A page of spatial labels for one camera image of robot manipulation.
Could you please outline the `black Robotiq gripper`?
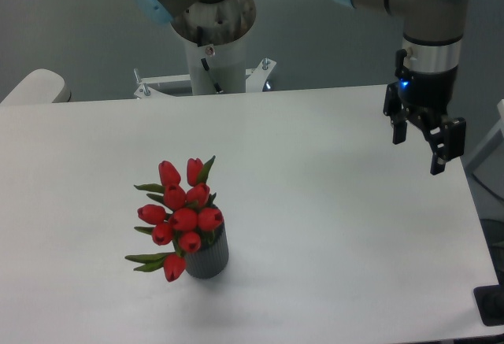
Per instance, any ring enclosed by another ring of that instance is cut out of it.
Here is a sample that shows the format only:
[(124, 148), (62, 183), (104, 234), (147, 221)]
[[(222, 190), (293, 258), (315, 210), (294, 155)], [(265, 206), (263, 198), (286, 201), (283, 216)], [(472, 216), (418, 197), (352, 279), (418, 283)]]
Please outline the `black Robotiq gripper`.
[(391, 121), (392, 142), (406, 141), (407, 121), (419, 112), (419, 128), (432, 151), (433, 176), (465, 152), (466, 120), (447, 116), (458, 60), (457, 47), (403, 47), (395, 54), (398, 83), (386, 89), (383, 113)]

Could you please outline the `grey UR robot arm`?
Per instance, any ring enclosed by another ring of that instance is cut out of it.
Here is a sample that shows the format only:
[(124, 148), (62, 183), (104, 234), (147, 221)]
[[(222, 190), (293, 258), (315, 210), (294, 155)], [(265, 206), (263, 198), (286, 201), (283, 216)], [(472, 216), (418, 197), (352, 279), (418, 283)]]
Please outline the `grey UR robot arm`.
[[(465, 151), (466, 122), (448, 115), (458, 72), (469, 0), (333, 0), (377, 9), (404, 21), (395, 54), (395, 82), (387, 86), (384, 114), (393, 143), (418, 128), (432, 151), (431, 174)], [(167, 24), (183, 41), (194, 94), (262, 89), (265, 78), (246, 74), (244, 38), (253, 27), (254, 0), (135, 0), (153, 22)]]

